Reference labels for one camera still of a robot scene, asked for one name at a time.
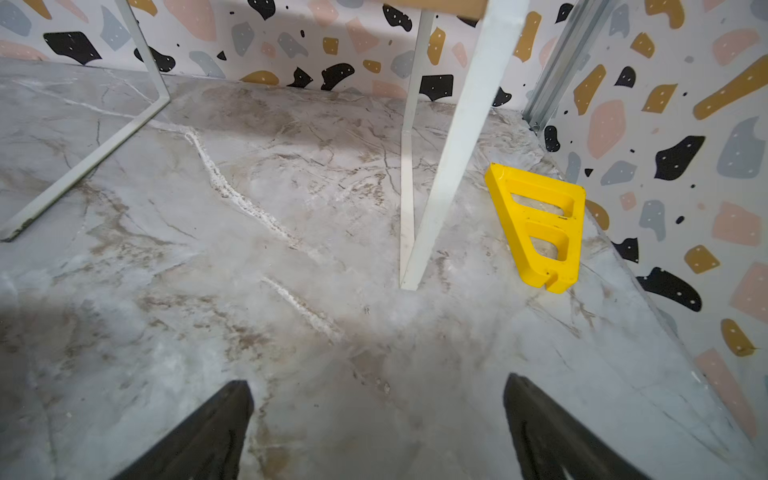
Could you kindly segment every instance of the gray blob shape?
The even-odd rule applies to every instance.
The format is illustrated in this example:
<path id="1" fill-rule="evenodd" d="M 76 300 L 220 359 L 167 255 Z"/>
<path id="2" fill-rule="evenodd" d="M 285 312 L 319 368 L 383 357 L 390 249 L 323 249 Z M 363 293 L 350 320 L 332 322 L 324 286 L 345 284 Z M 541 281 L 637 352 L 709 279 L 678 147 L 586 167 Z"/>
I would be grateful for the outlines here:
<path id="1" fill-rule="evenodd" d="M 29 31 L 32 29 L 32 22 L 29 21 L 27 15 L 24 15 L 19 7 L 8 0 L 0 2 L 0 25 L 22 37 L 29 35 Z"/>
<path id="2" fill-rule="evenodd" d="M 293 58 L 297 55 L 304 55 L 309 57 L 310 53 L 304 48 L 290 33 L 283 32 L 277 37 L 277 44 L 280 48 L 286 52 L 288 58 Z"/>
<path id="3" fill-rule="evenodd" d="M 239 56 L 245 55 L 255 34 L 248 22 L 238 23 L 232 27 L 232 43 L 235 45 L 235 51 Z"/>
<path id="4" fill-rule="evenodd" d="M 619 160 L 600 179 L 600 185 L 625 184 L 632 181 L 637 165 Z"/>
<path id="5" fill-rule="evenodd" d="M 131 34 L 120 23 L 117 17 L 115 17 L 109 8 L 101 6 L 101 14 L 104 16 L 104 27 L 101 29 L 101 39 L 109 45 L 113 51 L 120 50 L 120 47 L 125 45 L 125 42 L 131 40 Z"/>
<path id="6" fill-rule="evenodd" d="M 659 309 L 659 315 L 661 315 L 661 318 L 670 327 L 670 330 L 672 330 L 672 333 L 674 333 L 675 336 L 679 336 L 677 335 L 677 322 L 674 321 L 674 318 L 672 318 L 672 315 L 663 311 L 662 309 Z"/>
<path id="7" fill-rule="evenodd" d="M 392 59 L 392 64 L 389 66 L 389 70 L 392 70 L 392 72 L 400 78 L 410 77 L 411 70 L 413 69 L 414 56 L 415 51 L 413 50 L 401 53 Z"/>
<path id="8" fill-rule="evenodd" d="M 203 73 L 205 73 L 206 77 L 225 78 L 224 72 L 221 71 L 219 65 L 216 65 L 215 60 L 204 51 L 191 51 L 190 60 L 203 69 Z"/>
<path id="9" fill-rule="evenodd" d="M 565 169 L 565 181 L 569 184 L 575 184 L 578 180 L 578 173 L 581 170 L 581 158 L 576 152 L 568 154 L 568 168 Z"/>
<path id="10" fill-rule="evenodd" d="M 760 172 L 766 142 L 755 137 L 757 118 L 741 121 L 730 132 L 717 161 L 718 174 L 731 178 L 754 178 Z"/>
<path id="11" fill-rule="evenodd" d="M 347 8 L 360 8 L 364 0 L 336 0 L 339 5 Z"/>
<path id="12" fill-rule="evenodd" d="M 611 37 L 617 32 L 620 32 L 624 38 L 629 35 L 629 5 L 626 3 L 619 5 L 611 13 L 611 28 L 608 30 L 608 36 Z"/>
<path id="13" fill-rule="evenodd" d="M 656 240 L 660 242 L 667 237 L 667 229 L 664 226 L 664 204 L 661 200 L 649 200 L 643 204 L 640 226 L 653 230 L 656 233 Z"/>
<path id="14" fill-rule="evenodd" d="M 766 0 L 752 0 L 750 4 L 752 15 L 768 22 L 768 2 Z"/>
<path id="15" fill-rule="evenodd" d="M 589 61 L 590 58 L 592 58 L 592 56 L 589 55 L 588 53 L 585 56 L 581 57 L 581 61 L 579 61 L 577 70 L 581 71 L 582 68 L 586 67 L 587 62 Z"/>

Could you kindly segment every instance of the yellow wedge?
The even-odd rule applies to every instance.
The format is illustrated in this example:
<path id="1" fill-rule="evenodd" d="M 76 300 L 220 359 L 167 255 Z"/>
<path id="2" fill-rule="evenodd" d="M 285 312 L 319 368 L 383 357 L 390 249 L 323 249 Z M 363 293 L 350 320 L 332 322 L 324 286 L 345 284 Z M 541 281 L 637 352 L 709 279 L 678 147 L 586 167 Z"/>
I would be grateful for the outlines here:
<path id="1" fill-rule="evenodd" d="M 485 173 L 485 183 L 523 281 L 535 287 L 546 284 L 552 293 L 563 293 L 576 283 L 584 225 L 584 188 L 499 164 L 491 164 Z M 563 215 L 521 205 L 512 194 L 560 207 Z M 553 243 L 558 248 L 558 258 L 538 254 L 531 237 Z"/>

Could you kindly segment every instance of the gray marble-patterned floor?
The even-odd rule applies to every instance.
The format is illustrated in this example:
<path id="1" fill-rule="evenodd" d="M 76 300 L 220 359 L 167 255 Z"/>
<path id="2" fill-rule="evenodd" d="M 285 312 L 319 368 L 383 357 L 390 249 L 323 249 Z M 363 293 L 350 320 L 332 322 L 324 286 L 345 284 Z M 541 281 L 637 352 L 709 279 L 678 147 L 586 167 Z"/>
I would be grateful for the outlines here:
<path id="1" fill-rule="evenodd" d="M 610 244 L 520 280 L 482 178 L 550 164 L 488 119 L 421 288 L 397 288 L 402 102 L 166 77 L 172 103 L 0 244 L 0 477 L 109 478 L 227 380 L 241 478 L 519 478 L 529 376 L 654 478 L 765 478 Z M 144 75 L 0 62 L 0 222 L 137 114 Z M 417 218 L 452 108 L 421 103 Z"/>

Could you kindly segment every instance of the white metal frame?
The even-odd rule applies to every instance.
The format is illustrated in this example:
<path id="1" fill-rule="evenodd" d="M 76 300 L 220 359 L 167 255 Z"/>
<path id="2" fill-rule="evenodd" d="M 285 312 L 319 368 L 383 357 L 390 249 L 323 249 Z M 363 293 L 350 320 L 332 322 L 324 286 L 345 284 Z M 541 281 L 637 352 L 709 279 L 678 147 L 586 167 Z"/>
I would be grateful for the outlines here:
<path id="1" fill-rule="evenodd" d="M 157 69 L 152 53 L 147 46 L 147 41 L 144 40 L 144 36 L 141 34 L 141 30 L 136 22 L 134 13 L 131 11 L 131 7 L 128 5 L 128 1 L 115 0 L 115 3 L 117 3 L 118 10 L 123 16 L 125 25 L 134 39 L 136 48 L 138 48 L 141 57 L 144 59 L 144 64 L 147 66 L 147 71 L 149 72 L 149 78 L 157 89 L 159 98 L 147 107 L 147 110 L 141 112 L 136 118 L 128 122 L 128 124 L 122 127 L 116 134 L 109 137 L 109 139 L 101 144 L 96 150 L 78 162 L 77 165 L 55 181 L 50 187 L 46 188 L 43 193 L 39 194 L 33 201 L 27 204 L 26 207 L 22 208 L 20 212 L 14 215 L 10 220 L 6 221 L 2 227 L 0 227 L 0 240 L 2 241 L 9 242 L 16 238 L 48 207 L 55 203 L 62 195 L 67 193 L 74 184 L 89 171 L 93 170 L 94 167 L 99 165 L 102 160 L 114 151 L 114 149 L 119 147 L 133 135 L 136 130 L 146 124 L 170 102 L 168 89 L 166 88 L 165 83 L 163 83 L 163 78 Z"/>
<path id="2" fill-rule="evenodd" d="M 422 11 L 413 70 L 402 122 L 400 197 L 400 288 L 416 290 L 464 176 L 498 86 L 528 12 L 528 0 L 489 0 L 472 62 L 445 139 L 435 181 L 414 236 L 411 128 L 421 86 L 434 13 Z"/>

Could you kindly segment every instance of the terrazzo wallpaper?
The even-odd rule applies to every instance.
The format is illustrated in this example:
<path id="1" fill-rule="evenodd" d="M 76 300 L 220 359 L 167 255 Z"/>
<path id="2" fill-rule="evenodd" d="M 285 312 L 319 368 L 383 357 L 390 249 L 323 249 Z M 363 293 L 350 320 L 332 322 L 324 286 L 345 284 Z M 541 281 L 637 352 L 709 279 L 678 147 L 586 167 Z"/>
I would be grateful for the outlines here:
<path id="1" fill-rule="evenodd" d="M 170 74 L 406 96 L 419 11 L 364 0 L 130 0 Z M 522 109 L 573 5 L 531 0 L 494 106 Z M 0 55 L 138 70 L 112 0 L 0 0 Z M 478 25 L 437 14 L 421 90 L 455 103 Z"/>
<path id="2" fill-rule="evenodd" d="M 619 5 L 544 130 L 566 179 L 768 452 L 768 2 Z"/>

